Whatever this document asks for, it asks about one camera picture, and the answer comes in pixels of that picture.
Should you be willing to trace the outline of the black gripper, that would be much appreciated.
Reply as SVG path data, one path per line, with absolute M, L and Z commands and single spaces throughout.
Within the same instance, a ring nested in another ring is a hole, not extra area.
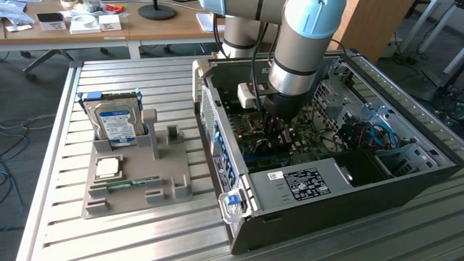
M 299 114 L 307 94 L 289 96 L 280 93 L 268 95 L 264 99 L 264 130 L 277 131 L 292 126 L 292 120 Z

